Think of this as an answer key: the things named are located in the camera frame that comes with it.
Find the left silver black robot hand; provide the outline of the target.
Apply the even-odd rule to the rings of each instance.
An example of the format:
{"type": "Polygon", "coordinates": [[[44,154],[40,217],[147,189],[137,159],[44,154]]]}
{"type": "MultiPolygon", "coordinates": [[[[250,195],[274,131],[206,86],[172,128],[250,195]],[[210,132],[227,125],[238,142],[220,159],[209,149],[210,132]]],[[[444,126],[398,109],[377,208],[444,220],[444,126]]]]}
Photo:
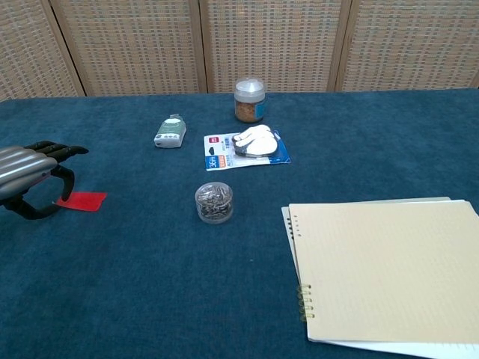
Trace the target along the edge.
{"type": "Polygon", "coordinates": [[[85,147],[67,146],[53,141],[1,148],[1,206],[27,220],[54,215],[60,206],[52,203],[37,209],[26,202],[23,195],[48,177],[57,177],[64,184],[61,199],[68,200],[73,192],[75,174],[61,163],[75,155],[87,153],[85,147]]]}

